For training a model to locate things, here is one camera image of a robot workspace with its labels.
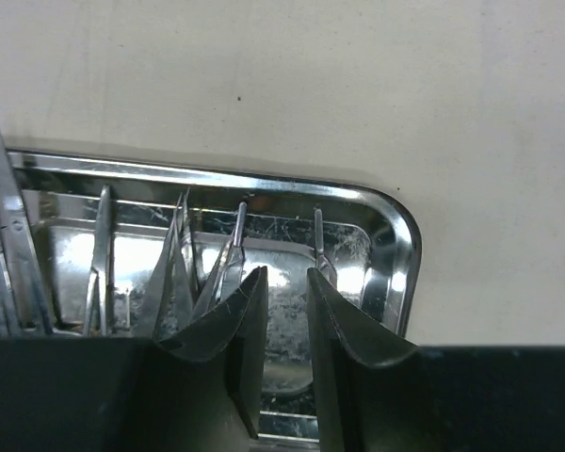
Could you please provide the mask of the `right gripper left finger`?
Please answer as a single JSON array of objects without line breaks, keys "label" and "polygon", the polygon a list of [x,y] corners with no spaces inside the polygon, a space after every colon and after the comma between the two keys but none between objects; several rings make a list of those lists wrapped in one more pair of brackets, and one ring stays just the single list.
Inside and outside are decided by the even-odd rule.
[{"label": "right gripper left finger", "polygon": [[171,338],[0,339],[0,451],[246,451],[267,270]]}]

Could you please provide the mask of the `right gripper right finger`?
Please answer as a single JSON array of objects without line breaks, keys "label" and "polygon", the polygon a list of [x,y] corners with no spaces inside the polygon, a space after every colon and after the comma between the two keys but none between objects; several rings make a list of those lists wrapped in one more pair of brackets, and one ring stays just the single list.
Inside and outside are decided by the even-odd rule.
[{"label": "right gripper right finger", "polygon": [[307,273],[324,451],[565,451],[565,347],[418,346]]}]

